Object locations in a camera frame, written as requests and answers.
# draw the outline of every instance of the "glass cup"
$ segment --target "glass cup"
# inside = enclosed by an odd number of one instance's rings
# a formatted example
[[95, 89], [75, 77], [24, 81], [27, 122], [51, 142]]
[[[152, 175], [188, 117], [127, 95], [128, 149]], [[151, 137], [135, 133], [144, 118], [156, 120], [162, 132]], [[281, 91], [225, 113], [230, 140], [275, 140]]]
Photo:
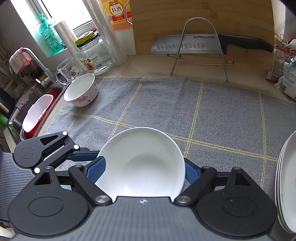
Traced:
[[[58, 72], [61, 73], [61, 75], [65, 78], [64, 80], [58, 78]], [[82, 71], [74, 58], [69, 57], [59, 64], [55, 76], [61, 84], [67, 85], [68, 83], [72, 83], [72, 81], [79, 77], [81, 73]]]

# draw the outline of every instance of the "window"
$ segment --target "window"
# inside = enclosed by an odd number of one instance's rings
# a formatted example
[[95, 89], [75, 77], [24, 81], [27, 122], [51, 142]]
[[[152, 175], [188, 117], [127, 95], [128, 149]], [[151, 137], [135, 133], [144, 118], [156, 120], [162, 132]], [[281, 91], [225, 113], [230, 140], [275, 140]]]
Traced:
[[53, 18], [56, 22], [65, 20], [71, 29], [76, 29], [76, 35], [81, 35], [94, 28], [91, 17], [82, 0], [31, 0], [31, 4], [39, 13], [44, 13], [47, 18]]

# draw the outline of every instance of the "floral bowl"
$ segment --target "floral bowl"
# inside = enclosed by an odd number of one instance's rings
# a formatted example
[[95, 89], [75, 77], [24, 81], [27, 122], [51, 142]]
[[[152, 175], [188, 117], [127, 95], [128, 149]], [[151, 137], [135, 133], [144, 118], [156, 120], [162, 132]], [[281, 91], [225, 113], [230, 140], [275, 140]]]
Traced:
[[94, 74], [84, 74], [74, 80], [64, 94], [64, 99], [77, 107], [92, 102], [98, 94]]

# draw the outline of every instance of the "pink and white cloth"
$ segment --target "pink and white cloth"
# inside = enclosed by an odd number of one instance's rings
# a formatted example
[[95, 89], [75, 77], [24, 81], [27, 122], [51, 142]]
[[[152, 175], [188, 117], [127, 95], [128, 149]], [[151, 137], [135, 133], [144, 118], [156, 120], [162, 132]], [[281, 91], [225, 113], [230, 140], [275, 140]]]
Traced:
[[12, 67], [13, 71], [18, 74], [22, 68], [30, 65], [33, 60], [30, 55], [22, 52], [23, 48], [18, 49], [9, 59], [9, 65]]

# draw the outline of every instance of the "glass jar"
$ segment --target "glass jar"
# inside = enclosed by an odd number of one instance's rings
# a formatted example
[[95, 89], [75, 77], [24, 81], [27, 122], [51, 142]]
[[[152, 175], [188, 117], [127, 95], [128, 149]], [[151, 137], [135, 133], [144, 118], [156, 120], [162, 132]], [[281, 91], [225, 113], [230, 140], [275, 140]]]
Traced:
[[101, 74], [113, 64], [99, 34], [89, 31], [78, 38], [75, 43], [79, 49], [78, 58], [90, 73]]

